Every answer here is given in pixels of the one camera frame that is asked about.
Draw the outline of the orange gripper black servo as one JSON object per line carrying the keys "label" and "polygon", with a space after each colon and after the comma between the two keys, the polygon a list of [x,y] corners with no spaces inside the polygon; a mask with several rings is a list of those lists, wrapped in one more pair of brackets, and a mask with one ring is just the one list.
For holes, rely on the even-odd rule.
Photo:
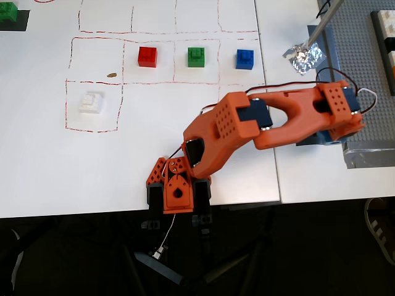
{"label": "orange gripper black servo", "polygon": [[322,145],[345,143],[348,136],[364,128],[362,114],[359,112],[360,104],[352,89],[328,88],[328,105],[331,110],[331,125],[328,130],[320,132]]}

